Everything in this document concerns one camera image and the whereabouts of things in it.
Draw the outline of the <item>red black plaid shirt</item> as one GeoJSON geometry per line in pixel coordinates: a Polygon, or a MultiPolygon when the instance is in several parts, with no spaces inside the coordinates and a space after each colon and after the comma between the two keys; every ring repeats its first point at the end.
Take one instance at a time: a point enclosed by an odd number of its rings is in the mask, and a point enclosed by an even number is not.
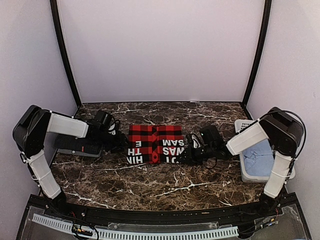
{"type": "Polygon", "coordinates": [[[126,160],[131,165],[177,164],[185,150],[179,125],[130,125],[126,160]]]}

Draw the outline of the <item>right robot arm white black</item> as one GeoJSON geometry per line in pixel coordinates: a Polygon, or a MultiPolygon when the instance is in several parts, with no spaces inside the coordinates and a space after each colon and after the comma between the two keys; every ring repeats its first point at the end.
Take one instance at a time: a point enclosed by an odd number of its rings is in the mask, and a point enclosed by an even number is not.
{"type": "Polygon", "coordinates": [[[269,178],[261,194],[264,198],[255,205],[255,213],[266,217],[275,208],[272,199],[280,194],[289,179],[295,161],[306,143],[307,128],[296,113],[273,107],[257,120],[238,131],[228,141],[223,140],[217,127],[200,129],[200,136],[186,135],[187,147],[177,156],[182,164],[201,164],[209,159],[229,160],[233,156],[266,160],[269,178]]]}

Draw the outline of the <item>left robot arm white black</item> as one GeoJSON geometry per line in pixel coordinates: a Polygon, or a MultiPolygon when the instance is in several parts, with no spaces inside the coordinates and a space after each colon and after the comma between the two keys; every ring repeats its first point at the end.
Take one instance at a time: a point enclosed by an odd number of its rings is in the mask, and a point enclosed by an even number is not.
{"type": "Polygon", "coordinates": [[[67,218],[70,206],[61,198],[65,194],[55,180],[45,157],[45,140],[48,133],[67,136],[75,142],[67,144],[78,153],[88,154],[98,147],[106,152],[122,152],[128,139],[120,131],[120,120],[106,111],[99,110],[94,118],[81,120],[37,105],[31,105],[12,131],[12,137],[23,163],[28,165],[33,180],[49,199],[51,210],[60,218],[67,218]]]}

